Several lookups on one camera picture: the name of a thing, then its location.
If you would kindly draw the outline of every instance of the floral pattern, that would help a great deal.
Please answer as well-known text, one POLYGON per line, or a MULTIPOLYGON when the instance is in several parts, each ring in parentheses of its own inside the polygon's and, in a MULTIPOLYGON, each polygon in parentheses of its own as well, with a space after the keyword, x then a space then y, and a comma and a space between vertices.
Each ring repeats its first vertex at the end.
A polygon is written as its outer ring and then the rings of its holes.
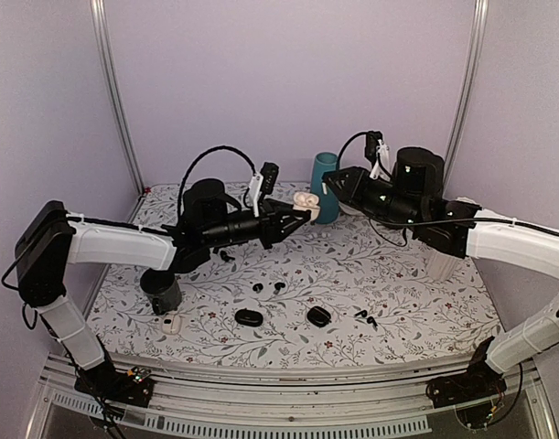
MULTIPOLYGON (((228 184, 240 199, 246 186, 228 184)), ((135 223, 176 222, 178 186, 147 192, 135 223)), ((282 183, 273 197, 289 201, 304 184, 282 183)), ((397 230, 376 226, 400 241, 397 230)), ((410 240, 398 248, 368 220, 341 214, 330 225, 307 224, 265 251, 259 242, 229 247, 195 272, 178 276, 183 294, 179 334, 161 331, 139 281, 145 268, 114 265, 89 323, 111 350, 162 360, 250 368, 319 368, 388 364, 472 352, 500 323, 474 263, 461 261, 443 283, 425 272, 428 250, 410 240), (277 282, 285 283, 278 292, 277 282), (263 284, 256 293, 253 285, 263 284), (319 328, 306 320, 319 305, 332 316, 319 328), (243 308, 263 314, 260 327, 234 320, 243 308), (366 309, 376 326, 355 314, 366 309)))

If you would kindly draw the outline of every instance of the blue cup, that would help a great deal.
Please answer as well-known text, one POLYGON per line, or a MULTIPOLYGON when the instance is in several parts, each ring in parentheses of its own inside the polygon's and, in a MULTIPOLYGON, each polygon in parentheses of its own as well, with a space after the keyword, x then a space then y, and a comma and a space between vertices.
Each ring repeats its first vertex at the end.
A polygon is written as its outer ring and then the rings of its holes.
POLYGON ((322 188, 322 177, 325 172, 336 170, 338 157, 333 153, 319 153, 314 159, 314 169, 312 171, 312 181, 310 190, 312 194, 319 197, 319 216, 317 224, 329 224, 334 222, 339 214, 339 202, 334 193, 327 187, 328 194, 322 188))

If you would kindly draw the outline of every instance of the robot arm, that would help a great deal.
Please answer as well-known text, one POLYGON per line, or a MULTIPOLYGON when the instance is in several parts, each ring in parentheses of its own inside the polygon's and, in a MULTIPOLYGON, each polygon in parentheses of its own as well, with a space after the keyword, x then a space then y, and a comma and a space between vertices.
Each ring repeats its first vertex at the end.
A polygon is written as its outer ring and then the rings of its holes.
MULTIPOLYGON (((365 151, 369 146, 367 135, 365 151)), ((559 230, 442 199, 443 170, 441 157, 407 147, 399 150, 391 179, 354 166, 326 173, 323 181, 340 202, 387 227, 411 229, 443 254, 508 262, 559 279, 559 230)), ((557 343, 559 295, 511 331, 482 342, 466 372, 431 380, 427 395, 441 407, 504 391, 505 371, 557 343)))
POLYGON ((275 165, 265 166, 271 172, 257 174, 257 185, 252 185, 256 193, 251 200, 257 209, 242 209, 219 180, 200 180, 184 194, 185 208, 177 225, 163 230, 87 219, 70 214, 59 201, 50 201, 39 212, 15 248, 18 292, 70 353, 79 370, 78 391, 146 407, 153 382, 147 378, 148 370, 116 371, 102 343, 66 295, 66 264, 132 264, 171 276, 202 265, 210 258, 210 249, 251 240, 260 240, 269 249, 305 224, 310 212, 264 199, 273 190, 277 174, 275 165), (229 212, 229 204, 236 210, 229 212))

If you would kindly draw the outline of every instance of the wall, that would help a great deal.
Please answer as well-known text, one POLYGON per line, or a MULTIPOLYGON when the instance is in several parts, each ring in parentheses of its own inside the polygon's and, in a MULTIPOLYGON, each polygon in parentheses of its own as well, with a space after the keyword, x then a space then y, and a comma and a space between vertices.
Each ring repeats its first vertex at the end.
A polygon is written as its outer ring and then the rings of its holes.
MULTIPOLYGON (((53 198, 116 220, 134 204, 90 6, 0 0, 0 277, 18 237, 53 198)), ((80 305, 98 272, 69 269, 80 305)), ((20 311, 18 296, 0 286, 0 439, 24 434, 51 346, 42 325, 35 333, 23 326, 20 311)))
MULTIPOLYGON (((424 145, 442 155, 474 4, 107 2, 145 179, 179 182, 204 149, 227 144, 259 164, 276 161, 284 181, 307 180, 315 153, 338 151, 366 129, 382 130, 391 146, 424 145)), ((346 157, 361 151, 357 145, 346 157)), ((240 159, 227 153, 210 157, 192 179, 200 175, 248 179, 240 159)))
MULTIPOLYGON (((449 196, 559 228, 559 1, 490 2, 449 196)), ((477 264, 506 328, 559 292, 545 276, 477 264)), ((559 346, 536 359, 559 429, 559 346)))

